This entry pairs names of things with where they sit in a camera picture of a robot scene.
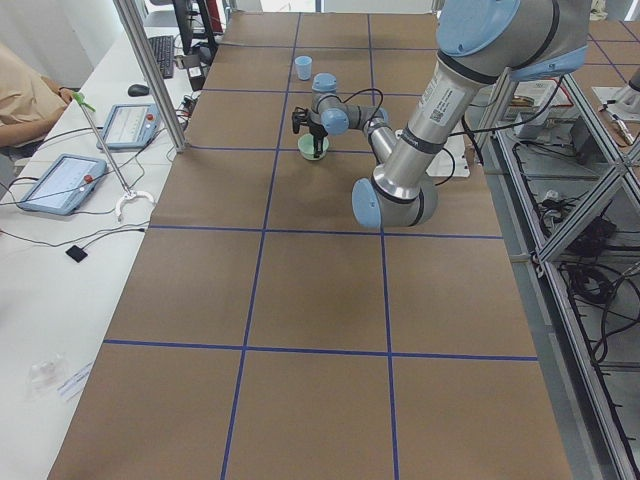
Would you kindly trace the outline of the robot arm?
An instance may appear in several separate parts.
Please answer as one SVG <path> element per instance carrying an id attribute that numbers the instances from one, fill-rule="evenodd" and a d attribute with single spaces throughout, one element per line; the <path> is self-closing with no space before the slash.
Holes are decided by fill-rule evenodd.
<path id="1" fill-rule="evenodd" d="M 588 1 L 448 1 L 436 32 L 433 77 L 400 133 L 381 110 L 341 100 L 331 74 L 315 76 L 311 105 L 294 110 L 292 129 L 308 127 L 316 157 L 324 152 L 325 137 L 362 131 L 377 165 L 354 184 L 356 220 L 373 229 L 419 225 L 433 215 L 438 200 L 427 169 L 477 92 L 505 70 L 520 82 L 580 68 L 590 10 Z"/>

